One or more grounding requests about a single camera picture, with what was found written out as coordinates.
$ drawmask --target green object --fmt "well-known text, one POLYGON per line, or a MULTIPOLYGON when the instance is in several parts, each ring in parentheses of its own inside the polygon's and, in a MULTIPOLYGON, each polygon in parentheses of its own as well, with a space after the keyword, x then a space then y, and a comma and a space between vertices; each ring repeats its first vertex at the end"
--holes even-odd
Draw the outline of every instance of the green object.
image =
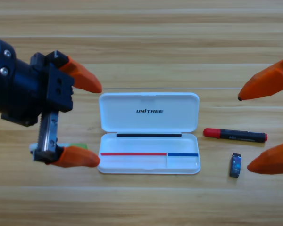
POLYGON ((77 147, 88 149, 87 144, 70 144, 70 146, 77 146, 77 147))

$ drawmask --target metal screw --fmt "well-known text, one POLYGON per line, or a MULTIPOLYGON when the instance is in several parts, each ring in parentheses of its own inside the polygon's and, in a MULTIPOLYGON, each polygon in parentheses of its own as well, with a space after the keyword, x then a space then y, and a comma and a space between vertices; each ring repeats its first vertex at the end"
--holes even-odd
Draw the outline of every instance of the metal screw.
POLYGON ((53 120, 51 120, 51 124, 56 126, 57 125, 57 121, 53 119, 53 120))
POLYGON ((3 75, 3 76, 7 76, 8 75, 8 69, 6 67, 2 67, 0 69, 0 73, 3 75))
POLYGON ((51 140, 51 141, 49 142, 49 145, 50 145, 51 147, 54 147, 55 144, 56 144, 56 143, 55 143, 53 140, 51 140))
POLYGON ((9 50, 4 50, 4 56, 6 56, 7 58, 11 57, 11 52, 9 50))

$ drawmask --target unitree logo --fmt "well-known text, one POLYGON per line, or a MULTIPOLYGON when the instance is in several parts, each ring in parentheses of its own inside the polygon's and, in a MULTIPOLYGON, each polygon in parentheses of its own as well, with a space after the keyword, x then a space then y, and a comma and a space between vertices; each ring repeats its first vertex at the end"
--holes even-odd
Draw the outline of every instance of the unitree logo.
POLYGON ((144 109, 144 110, 136 110, 136 113, 163 113, 164 110, 148 110, 148 109, 144 109))

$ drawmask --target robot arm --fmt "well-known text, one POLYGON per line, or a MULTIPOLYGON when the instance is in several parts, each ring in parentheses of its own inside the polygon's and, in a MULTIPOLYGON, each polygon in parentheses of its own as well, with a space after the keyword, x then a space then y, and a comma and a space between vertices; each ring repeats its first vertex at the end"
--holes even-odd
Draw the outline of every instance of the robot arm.
POLYGON ((13 47, 0 40, 1 118, 32 126, 41 114, 38 148, 33 159, 61 167, 95 167, 100 159, 80 147, 57 145, 58 113, 73 108, 72 86, 100 93, 98 79, 82 65, 59 51, 36 53, 30 64, 16 58, 13 47))

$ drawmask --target blue stripe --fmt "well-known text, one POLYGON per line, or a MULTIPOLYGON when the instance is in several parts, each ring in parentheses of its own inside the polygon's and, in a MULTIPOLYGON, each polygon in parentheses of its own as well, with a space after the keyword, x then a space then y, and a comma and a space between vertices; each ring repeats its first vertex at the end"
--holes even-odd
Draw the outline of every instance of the blue stripe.
POLYGON ((190 157, 198 157, 197 153, 168 153, 168 156, 190 156, 190 157))

